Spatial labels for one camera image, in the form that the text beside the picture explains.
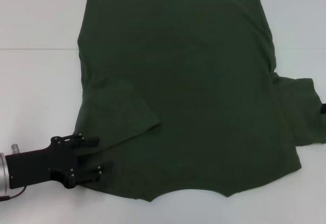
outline white surface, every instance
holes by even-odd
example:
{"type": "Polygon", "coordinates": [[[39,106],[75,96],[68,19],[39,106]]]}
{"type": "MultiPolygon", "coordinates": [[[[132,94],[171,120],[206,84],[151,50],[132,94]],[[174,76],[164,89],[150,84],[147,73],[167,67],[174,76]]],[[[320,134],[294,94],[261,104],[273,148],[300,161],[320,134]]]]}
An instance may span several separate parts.
{"type": "MultiPolygon", "coordinates": [[[[326,102],[326,0],[261,1],[274,35],[279,74],[313,78],[326,102]]],[[[0,0],[0,151],[11,153],[12,143],[21,151],[44,148],[53,135],[73,131],[82,93],[74,49],[85,3],[0,0]]],[[[183,190],[147,203],[47,182],[1,202],[0,223],[325,224],[326,146],[297,151],[300,171],[228,199],[183,190]]]]}

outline white table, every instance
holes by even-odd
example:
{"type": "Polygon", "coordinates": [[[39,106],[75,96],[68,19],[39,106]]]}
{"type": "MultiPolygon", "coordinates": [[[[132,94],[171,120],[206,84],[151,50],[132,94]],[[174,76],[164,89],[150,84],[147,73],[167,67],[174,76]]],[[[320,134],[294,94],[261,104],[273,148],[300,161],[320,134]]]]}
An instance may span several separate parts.
{"type": "MultiPolygon", "coordinates": [[[[280,75],[311,77],[326,103],[326,0],[261,0],[280,75]]],[[[46,147],[73,131],[82,100],[77,36],[86,0],[0,0],[0,151],[46,147]]],[[[203,190],[152,203],[46,182],[0,203],[6,224],[326,223],[326,146],[297,148],[303,168],[225,198],[203,190]]]]}

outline dark green t-shirt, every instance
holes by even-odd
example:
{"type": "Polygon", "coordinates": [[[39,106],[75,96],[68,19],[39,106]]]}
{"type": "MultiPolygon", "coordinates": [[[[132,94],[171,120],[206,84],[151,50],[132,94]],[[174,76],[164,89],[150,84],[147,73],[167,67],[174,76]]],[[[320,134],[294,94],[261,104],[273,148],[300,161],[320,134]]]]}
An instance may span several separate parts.
{"type": "Polygon", "coordinates": [[[295,146],[326,142],[310,79],[278,77],[260,0],[87,0],[78,38],[88,188],[151,201],[230,196],[301,168],[295,146]]]}

